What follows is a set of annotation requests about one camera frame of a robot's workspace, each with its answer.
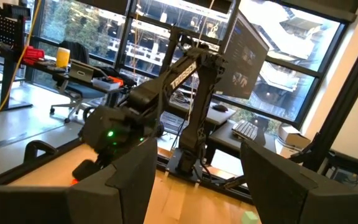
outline keyboard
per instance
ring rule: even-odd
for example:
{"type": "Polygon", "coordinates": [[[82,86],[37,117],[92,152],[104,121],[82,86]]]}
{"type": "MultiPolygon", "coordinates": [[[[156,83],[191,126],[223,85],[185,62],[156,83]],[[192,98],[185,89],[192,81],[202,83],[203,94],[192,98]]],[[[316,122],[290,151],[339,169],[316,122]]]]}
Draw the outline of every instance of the keyboard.
{"type": "Polygon", "coordinates": [[[239,121],[232,128],[232,132],[234,135],[240,138],[250,139],[250,140],[255,140],[257,131],[258,131],[257,126],[245,120],[239,121]]]}

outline red object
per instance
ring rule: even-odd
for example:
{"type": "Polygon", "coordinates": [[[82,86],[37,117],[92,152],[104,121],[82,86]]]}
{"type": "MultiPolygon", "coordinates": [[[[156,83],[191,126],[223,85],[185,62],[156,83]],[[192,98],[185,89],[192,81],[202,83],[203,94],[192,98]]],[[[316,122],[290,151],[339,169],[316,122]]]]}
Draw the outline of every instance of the red object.
{"type": "Polygon", "coordinates": [[[122,80],[120,78],[109,77],[109,79],[114,83],[119,83],[120,87],[122,87],[124,85],[124,80],[122,80]]]}
{"type": "Polygon", "coordinates": [[[45,57],[45,52],[42,49],[35,49],[33,46],[28,46],[24,53],[24,58],[40,59],[45,57]]]}
{"type": "Polygon", "coordinates": [[[74,179],[72,182],[71,182],[72,185],[75,185],[75,184],[78,184],[78,180],[74,179]]]}

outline wooden desk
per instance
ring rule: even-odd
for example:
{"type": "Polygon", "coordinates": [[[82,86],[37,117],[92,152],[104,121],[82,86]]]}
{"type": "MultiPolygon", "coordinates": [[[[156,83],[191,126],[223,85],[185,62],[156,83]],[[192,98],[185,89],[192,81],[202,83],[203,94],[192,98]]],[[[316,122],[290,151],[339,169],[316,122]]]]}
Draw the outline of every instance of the wooden desk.
{"type": "MultiPolygon", "coordinates": [[[[72,170],[96,154],[82,145],[13,182],[16,186],[70,186],[72,170]]],[[[245,211],[254,206],[204,187],[195,188],[182,180],[157,171],[145,223],[241,223],[245,211]]]]}

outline computer mouse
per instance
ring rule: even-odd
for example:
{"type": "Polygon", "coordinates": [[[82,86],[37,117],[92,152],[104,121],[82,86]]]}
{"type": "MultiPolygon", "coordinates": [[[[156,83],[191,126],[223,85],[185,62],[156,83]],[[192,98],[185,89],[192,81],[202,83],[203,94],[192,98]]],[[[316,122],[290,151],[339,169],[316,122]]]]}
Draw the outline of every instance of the computer mouse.
{"type": "Polygon", "coordinates": [[[216,110],[216,111],[219,111],[219,112],[226,112],[228,111],[229,109],[223,105],[214,105],[212,107],[212,109],[216,110]]]}

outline pegboard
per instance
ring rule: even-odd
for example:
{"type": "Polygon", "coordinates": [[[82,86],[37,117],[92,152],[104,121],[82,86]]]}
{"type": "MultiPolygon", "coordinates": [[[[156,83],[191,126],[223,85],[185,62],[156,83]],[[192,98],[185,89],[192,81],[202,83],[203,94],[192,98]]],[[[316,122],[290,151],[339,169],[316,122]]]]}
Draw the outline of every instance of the pegboard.
{"type": "Polygon", "coordinates": [[[0,42],[10,45],[13,51],[21,53],[24,47],[24,18],[11,19],[1,14],[0,42]]]}

